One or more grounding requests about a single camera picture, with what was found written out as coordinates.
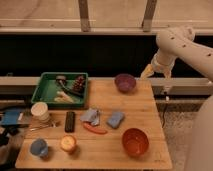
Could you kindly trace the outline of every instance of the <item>cable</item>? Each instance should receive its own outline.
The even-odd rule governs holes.
[[[165,122],[166,122],[165,114],[166,114],[166,110],[167,110],[167,108],[168,108],[168,102],[169,102],[169,96],[167,95],[166,92],[164,92],[164,95],[166,96],[166,97],[165,97],[165,98],[166,98],[166,105],[165,105],[165,107],[164,107],[164,109],[163,109],[163,113],[162,113],[162,127],[165,126]]]

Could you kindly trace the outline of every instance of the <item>wooden table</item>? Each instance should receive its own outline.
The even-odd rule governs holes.
[[[82,127],[79,117],[85,110],[75,110],[75,132],[78,148],[72,155],[60,149],[60,139],[64,132],[65,110],[50,111],[55,120],[60,120],[57,128],[28,131],[19,156],[17,168],[52,168],[52,169],[171,169],[171,159],[161,127],[151,85],[148,81],[137,80],[137,87],[132,93],[120,93],[113,80],[89,81],[88,107],[99,109],[100,127],[107,129],[105,135],[98,135]],[[106,124],[113,111],[125,113],[125,119],[118,129]],[[32,119],[30,127],[38,121]],[[123,132],[128,128],[139,128],[149,138],[150,147],[140,158],[131,158],[121,144]],[[40,159],[29,152],[31,143],[36,138],[44,138],[49,145],[49,155]]]

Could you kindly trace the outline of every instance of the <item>white cup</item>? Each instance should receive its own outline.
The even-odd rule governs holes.
[[[48,112],[48,106],[45,102],[37,102],[31,108],[33,116],[38,118],[41,122],[48,122],[50,120],[50,114]]]

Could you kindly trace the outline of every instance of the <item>blue sponge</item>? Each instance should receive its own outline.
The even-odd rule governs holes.
[[[119,127],[120,122],[124,119],[124,114],[120,111],[113,112],[110,118],[107,120],[107,124],[116,129]]]

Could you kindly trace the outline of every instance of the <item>blue cup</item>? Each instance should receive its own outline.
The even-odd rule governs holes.
[[[42,139],[38,138],[30,146],[31,154],[38,156],[38,157],[45,157],[48,154],[48,145],[47,142]]]

